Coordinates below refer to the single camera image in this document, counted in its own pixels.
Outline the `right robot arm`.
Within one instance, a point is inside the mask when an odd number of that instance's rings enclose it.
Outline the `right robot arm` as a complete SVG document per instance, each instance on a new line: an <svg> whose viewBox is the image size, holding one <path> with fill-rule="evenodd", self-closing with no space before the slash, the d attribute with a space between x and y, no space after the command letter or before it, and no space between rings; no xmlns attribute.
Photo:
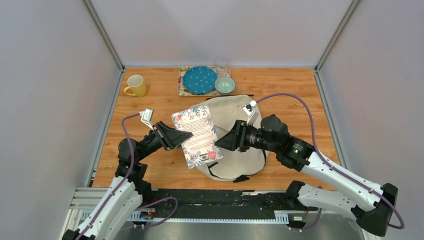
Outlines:
<svg viewBox="0 0 424 240"><path fill-rule="evenodd" d="M236 120L232 129L215 145L228 151L249 148L274 152L283 166L313 176L335 190L328 191L294 180L286 190L285 203L293 210L305 207L326 209L354 219L365 231L379 237L387 233L397 200L398 188L364 179L336 164L308 142L289 134L288 127L273 115L255 128Z"/></svg>

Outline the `floral cover book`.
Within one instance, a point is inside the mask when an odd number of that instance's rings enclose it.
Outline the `floral cover book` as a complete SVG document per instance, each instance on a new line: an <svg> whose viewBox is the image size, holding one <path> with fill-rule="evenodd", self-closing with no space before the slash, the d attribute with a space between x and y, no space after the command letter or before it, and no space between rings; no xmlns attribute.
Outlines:
<svg viewBox="0 0 424 240"><path fill-rule="evenodd" d="M224 157L223 150L215 146L217 128L210 109L201 104L171 115L176 130L190 132L192 136L182 144L189 169L216 162Z"/></svg>

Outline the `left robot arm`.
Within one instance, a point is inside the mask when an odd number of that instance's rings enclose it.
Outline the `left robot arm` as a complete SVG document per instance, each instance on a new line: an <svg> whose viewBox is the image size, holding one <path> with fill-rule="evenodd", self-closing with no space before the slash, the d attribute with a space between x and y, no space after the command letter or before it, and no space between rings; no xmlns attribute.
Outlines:
<svg viewBox="0 0 424 240"><path fill-rule="evenodd" d="M67 229L62 239L113 240L132 212L152 206L152 185L143 180L147 165L141 160L159 149L173 150L192 136L160 121L140 141L124 138L118 145L118 167L109 189L88 218L75 230Z"/></svg>

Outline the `beige canvas backpack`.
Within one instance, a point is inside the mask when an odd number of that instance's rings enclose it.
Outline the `beige canvas backpack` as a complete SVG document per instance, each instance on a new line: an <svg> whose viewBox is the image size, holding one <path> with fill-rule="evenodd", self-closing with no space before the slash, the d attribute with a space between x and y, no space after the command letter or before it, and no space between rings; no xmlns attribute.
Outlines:
<svg viewBox="0 0 424 240"><path fill-rule="evenodd" d="M217 141L212 144L216 158L196 166L196 169L216 181L244 182L260 172L269 151L254 148L262 142L260 127L262 116L248 95L213 97L190 107L191 110L208 109L213 133Z"/></svg>

